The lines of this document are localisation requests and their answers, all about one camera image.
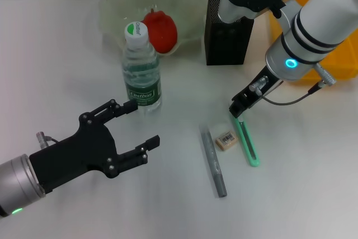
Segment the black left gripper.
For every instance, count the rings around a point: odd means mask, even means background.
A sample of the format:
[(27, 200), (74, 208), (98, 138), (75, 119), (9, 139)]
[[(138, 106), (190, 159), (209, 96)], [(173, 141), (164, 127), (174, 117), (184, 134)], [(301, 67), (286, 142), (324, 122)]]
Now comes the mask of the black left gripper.
[(50, 193), (59, 186), (89, 172), (99, 171), (109, 179), (148, 163), (148, 152), (159, 147), (155, 135), (131, 151), (117, 154), (114, 139), (105, 123), (138, 109), (135, 100), (122, 105), (114, 99), (79, 121), (75, 134), (29, 156), (40, 186)]

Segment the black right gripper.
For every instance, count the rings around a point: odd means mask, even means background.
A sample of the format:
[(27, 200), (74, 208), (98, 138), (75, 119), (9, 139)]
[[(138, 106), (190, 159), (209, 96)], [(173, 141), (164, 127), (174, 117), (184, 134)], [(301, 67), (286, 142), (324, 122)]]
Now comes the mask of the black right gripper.
[(272, 90), (280, 79), (265, 66), (258, 75), (238, 94), (232, 98), (229, 111), (234, 118), (238, 118), (244, 111), (250, 109), (263, 95)]

